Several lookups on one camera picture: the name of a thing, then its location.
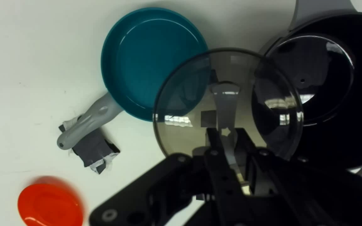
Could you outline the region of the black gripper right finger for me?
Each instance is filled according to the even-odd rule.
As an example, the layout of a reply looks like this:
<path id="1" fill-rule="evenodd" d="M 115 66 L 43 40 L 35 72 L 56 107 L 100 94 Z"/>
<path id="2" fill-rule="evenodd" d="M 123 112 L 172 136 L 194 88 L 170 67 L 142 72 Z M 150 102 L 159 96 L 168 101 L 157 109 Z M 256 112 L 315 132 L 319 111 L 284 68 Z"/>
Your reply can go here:
<path id="1" fill-rule="evenodd" d="M 362 226 L 362 176 L 284 161 L 257 148 L 245 130 L 236 135 L 248 200 L 268 221 L 265 226 Z"/>

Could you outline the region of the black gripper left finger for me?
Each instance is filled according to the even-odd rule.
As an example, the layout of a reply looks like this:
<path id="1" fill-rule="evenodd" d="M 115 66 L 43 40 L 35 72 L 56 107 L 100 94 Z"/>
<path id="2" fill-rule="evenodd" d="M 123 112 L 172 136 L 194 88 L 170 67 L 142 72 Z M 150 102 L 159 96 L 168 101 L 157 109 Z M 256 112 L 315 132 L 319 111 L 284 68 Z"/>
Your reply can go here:
<path id="1" fill-rule="evenodd" d="M 169 155 L 96 206 L 89 216 L 90 226 L 164 226 L 196 196 L 203 196 L 203 205 L 187 226 L 227 226 L 229 217 L 221 206 L 224 166 L 219 136 L 213 128 L 206 136 L 208 146 L 199 153 Z"/>

